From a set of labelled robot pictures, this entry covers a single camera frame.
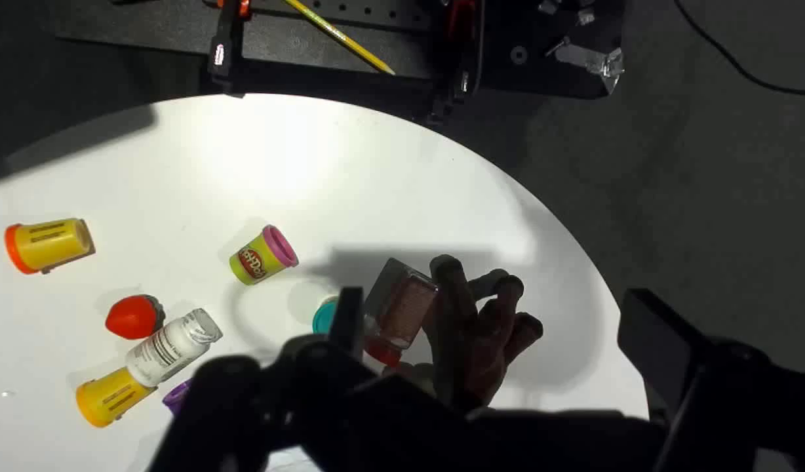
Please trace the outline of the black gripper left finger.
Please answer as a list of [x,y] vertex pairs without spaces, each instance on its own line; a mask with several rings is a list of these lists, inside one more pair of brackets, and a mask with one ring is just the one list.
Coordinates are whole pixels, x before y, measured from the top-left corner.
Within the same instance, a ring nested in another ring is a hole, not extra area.
[[323,472],[341,472],[344,398],[373,372],[323,336],[296,336],[261,368],[244,353],[205,361],[146,472],[264,472],[284,448],[301,448]]

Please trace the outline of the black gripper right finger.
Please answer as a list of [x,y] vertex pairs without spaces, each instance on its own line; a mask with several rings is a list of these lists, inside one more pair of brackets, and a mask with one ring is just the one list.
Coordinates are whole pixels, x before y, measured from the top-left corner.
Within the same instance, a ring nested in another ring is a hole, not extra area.
[[805,472],[805,370],[705,336],[647,288],[625,293],[618,345],[667,416],[656,472],[753,472],[758,450]]

